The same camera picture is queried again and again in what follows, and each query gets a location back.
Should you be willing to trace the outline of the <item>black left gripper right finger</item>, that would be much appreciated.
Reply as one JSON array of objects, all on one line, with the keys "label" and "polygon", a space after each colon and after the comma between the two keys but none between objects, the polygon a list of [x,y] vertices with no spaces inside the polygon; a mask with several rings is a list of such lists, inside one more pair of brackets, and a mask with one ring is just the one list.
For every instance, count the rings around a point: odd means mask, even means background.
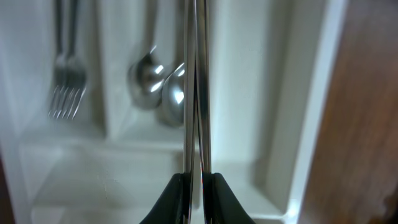
[{"label": "black left gripper right finger", "polygon": [[203,202],[206,224],[255,224],[220,173],[204,173]]}]

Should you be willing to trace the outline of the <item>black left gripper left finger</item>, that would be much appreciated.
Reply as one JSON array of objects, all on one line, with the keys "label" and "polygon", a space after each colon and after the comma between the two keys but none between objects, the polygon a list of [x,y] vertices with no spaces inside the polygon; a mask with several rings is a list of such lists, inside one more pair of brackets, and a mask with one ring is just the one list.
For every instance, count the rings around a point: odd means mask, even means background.
[{"label": "black left gripper left finger", "polygon": [[184,224],[188,215],[187,190],[187,175],[174,174],[140,224]]}]

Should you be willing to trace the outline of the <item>large metal spoon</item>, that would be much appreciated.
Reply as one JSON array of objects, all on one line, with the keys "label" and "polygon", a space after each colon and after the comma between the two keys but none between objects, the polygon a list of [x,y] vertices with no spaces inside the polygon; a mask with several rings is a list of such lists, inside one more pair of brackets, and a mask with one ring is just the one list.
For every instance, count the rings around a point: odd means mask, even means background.
[{"label": "large metal spoon", "polygon": [[185,64],[182,62],[165,80],[157,109],[158,120],[173,128],[180,128],[184,122],[184,81]]},{"label": "large metal spoon", "polygon": [[143,110],[153,110],[160,105],[165,82],[165,67],[155,55],[155,32],[159,2],[145,2],[145,26],[143,55],[128,70],[130,92],[134,104]]}]

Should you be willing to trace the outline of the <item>metal fork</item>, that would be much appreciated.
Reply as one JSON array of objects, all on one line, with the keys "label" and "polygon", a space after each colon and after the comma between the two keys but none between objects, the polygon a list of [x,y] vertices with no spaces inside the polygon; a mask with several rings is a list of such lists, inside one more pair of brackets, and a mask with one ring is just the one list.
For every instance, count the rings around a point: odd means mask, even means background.
[{"label": "metal fork", "polygon": [[56,55],[53,65],[53,95],[50,102],[48,117],[57,119],[62,109],[62,96],[66,85],[66,56],[63,46],[63,1],[54,0],[54,29]]},{"label": "metal fork", "polygon": [[65,91],[60,115],[74,119],[86,91],[86,71],[76,54],[77,21],[79,1],[65,1]]}]

